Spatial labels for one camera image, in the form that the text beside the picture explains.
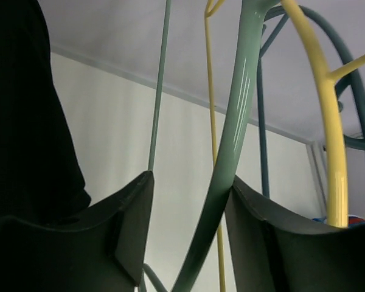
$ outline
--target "black garment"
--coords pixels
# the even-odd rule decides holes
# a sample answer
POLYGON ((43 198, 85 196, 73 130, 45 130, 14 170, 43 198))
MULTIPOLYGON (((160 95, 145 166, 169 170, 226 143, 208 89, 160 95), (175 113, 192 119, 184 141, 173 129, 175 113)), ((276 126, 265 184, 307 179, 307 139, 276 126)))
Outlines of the black garment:
POLYGON ((90 204, 37 0, 0 0, 0 215, 57 221, 90 204))

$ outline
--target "thin yellow rod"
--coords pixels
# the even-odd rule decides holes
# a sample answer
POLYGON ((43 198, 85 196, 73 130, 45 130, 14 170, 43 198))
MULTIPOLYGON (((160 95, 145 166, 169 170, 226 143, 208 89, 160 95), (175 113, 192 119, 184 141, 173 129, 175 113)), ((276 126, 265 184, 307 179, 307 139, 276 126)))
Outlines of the thin yellow rod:
MULTIPOLYGON (((211 60, 211 39, 209 32, 209 17, 213 15, 219 7, 224 3, 224 0, 219 0, 212 10, 210 9, 213 0, 208 0, 206 11, 204 13, 204 27, 206 31, 206 52, 207 52, 207 73, 208 73, 208 91, 209 91, 209 109, 211 122, 211 142, 212 142, 212 162, 215 166, 217 160, 217 128, 215 120, 215 100, 214 100, 214 83, 212 78, 212 60, 211 60)), ((219 287, 220 292, 226 292, 226 277, 224 275, 224 247, 223 247, 223 231, 221 223, 217 231, 217 246, 218 246, 218 270, 219 270, 219 287)))
POLYGON ((346 153, 334 85, 338 79, 365 64, 365 55, 330 72, 319 41, 301 8, 295 0, 282 0, 281 3, 304 44, 321 104, 328 157, 327 223, 345 228, 349 204, 346 153))

